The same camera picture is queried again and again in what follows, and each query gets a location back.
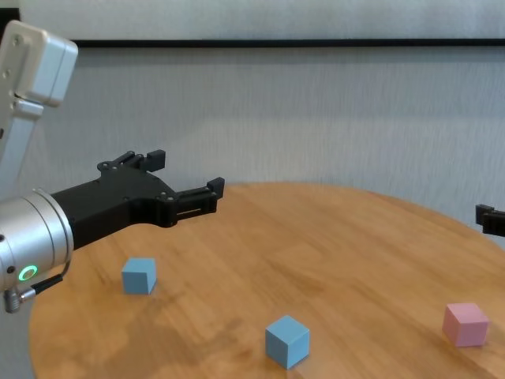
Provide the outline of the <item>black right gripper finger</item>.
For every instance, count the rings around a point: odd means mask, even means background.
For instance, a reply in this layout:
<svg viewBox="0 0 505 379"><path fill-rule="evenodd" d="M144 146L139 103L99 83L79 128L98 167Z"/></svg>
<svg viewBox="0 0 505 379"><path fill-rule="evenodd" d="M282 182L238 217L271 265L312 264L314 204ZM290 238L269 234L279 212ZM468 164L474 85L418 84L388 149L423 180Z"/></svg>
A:
<svg viewBox="0 0 505 379"><path fill-rule="evenodd" d="M482 232L487 235L505 236L505 212L489 205L476 205L476 224L482 226Z"/></svg>

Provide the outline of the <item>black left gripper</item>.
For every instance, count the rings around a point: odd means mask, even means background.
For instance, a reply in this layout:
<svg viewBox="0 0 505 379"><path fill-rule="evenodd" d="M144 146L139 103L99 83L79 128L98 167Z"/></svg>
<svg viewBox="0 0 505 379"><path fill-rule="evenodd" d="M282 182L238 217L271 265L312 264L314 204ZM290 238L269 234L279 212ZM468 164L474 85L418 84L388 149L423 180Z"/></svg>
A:
<svg viewBox="0 0 505 379"><path fill-rule="evenodd" d="M100 177L53 193L69 221L76 250L135 224L172 227L177 221L215 213L225 179L176 192L152 173L165 167L166 152L127 151L98 163Z"/></svg>

